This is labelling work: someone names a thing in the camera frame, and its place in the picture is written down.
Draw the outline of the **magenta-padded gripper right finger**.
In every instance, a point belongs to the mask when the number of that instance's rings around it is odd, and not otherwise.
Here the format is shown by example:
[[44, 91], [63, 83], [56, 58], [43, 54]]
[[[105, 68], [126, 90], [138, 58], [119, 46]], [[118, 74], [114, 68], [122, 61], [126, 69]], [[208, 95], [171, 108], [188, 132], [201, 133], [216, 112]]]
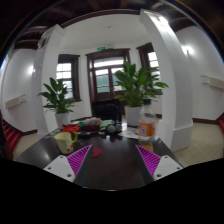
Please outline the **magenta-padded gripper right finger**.
[[154, 147], [154, 152], [136, 146], [136, 153], [145, 184], [160, 180], [183, 168], [176, 156], [167, 148]]

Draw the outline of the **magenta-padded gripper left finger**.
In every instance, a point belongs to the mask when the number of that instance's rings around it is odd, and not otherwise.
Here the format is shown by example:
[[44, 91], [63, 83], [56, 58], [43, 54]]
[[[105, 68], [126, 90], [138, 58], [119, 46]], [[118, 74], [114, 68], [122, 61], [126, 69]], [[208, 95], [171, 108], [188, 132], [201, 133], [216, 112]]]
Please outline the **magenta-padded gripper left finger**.
[[87, 145], [68, 156], [59, 155], [44, 170], [69, 182], [73, 182], [90, 149], [91, 145]]

